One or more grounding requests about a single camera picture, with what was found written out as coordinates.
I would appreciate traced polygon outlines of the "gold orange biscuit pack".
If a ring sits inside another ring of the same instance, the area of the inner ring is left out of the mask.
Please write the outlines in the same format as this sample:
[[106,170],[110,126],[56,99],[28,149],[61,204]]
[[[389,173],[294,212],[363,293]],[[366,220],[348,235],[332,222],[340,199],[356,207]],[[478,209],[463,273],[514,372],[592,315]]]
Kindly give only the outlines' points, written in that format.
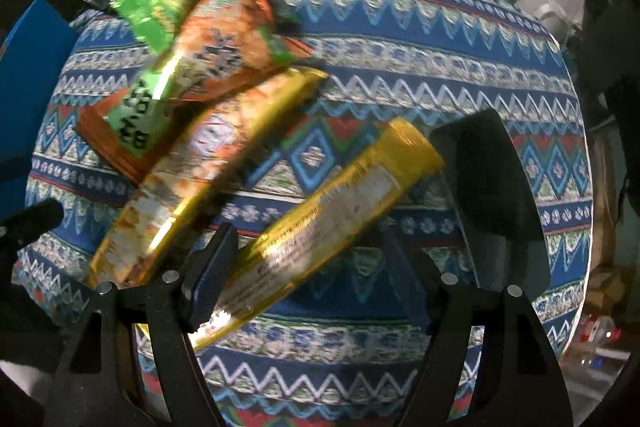
[[122,208],[91,260],[87,284],[126,288],[149,282],[206,199],[326,78],[318,68],[290,67],[206,107]]

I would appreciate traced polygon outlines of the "silver foil snack pack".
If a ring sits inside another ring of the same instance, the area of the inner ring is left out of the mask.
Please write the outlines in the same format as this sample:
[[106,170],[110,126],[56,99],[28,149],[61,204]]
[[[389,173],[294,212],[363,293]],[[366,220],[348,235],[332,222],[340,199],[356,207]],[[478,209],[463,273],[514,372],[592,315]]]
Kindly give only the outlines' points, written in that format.
[[548,253],[532,189],[506,125],[493,109],[435,128],[428,135],[445,161],[477,286],[515,285],[533,301],[551,281]]

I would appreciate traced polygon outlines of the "yellow biscuit tube pack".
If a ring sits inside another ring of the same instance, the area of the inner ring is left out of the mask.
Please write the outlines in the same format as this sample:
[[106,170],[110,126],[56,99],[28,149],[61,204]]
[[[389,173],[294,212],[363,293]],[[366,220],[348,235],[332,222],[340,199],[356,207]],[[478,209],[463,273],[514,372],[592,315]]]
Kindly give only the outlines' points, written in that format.
[[274,222],[217,269],[205,307],[186,339],[195,350],[216,343],[265,312],[348,248],[414,184],[445,161],[413,124],[394,118],[378,139],[314,194]]

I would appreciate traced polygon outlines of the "orange green rice cracker bag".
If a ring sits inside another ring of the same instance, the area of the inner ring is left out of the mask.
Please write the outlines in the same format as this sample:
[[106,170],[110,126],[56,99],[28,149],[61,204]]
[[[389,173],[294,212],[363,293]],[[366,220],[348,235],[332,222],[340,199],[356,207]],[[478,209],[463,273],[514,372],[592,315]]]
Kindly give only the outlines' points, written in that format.
[[194,105],[255,86],[311,56],[285,35],[296,25],[279,0],[198,0],[171,47],[133,83],[81,111],[76,130],[116,171],[139,183],[168,152]]

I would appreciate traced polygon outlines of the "blue cardboard box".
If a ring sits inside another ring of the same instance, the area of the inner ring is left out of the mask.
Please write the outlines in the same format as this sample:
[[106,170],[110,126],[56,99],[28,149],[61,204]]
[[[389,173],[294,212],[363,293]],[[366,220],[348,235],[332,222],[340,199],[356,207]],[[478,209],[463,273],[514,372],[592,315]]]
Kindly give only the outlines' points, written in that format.
[[46,0],[34,0],[2,43],[2,217],[24,208],[40,124],[78,37]]

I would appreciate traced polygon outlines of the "white electric kettle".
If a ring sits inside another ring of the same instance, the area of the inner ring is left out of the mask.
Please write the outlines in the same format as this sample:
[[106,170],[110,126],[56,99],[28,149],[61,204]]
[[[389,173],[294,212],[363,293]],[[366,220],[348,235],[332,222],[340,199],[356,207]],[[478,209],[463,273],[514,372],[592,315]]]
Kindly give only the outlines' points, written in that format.
[[559,42],[565,42],[574,27],[574,22],[567,15],[567,12],[558,2],[553,0],[539,5],[535,11],[535,16],[542,23],[542,26]]

